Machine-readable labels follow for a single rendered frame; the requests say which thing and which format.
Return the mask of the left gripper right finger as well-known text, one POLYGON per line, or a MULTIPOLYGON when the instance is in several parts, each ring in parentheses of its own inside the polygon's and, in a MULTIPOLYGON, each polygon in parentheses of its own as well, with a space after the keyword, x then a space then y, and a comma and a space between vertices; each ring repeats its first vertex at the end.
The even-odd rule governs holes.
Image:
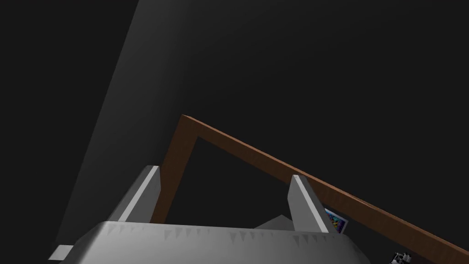
POLYGON ((304 175, 292 175, 287 195, 294 230, 337 233, 304 175))

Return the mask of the colourful wall picture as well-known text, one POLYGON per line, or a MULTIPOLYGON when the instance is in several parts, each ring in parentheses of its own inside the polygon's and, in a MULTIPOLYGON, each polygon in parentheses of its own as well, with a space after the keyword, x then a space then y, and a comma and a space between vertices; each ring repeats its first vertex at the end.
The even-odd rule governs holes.
POLYGON ((349 221, 328 209, 325 211, 337 233, 343 234, 349 221))

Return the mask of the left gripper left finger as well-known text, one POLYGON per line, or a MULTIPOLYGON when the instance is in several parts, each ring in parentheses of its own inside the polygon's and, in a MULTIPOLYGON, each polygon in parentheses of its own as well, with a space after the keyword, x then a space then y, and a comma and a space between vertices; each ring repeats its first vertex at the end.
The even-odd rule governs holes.
POLYGON ((149 223, 160 192, 160 167, 146 166, 125 193, 108 221, 149 223))

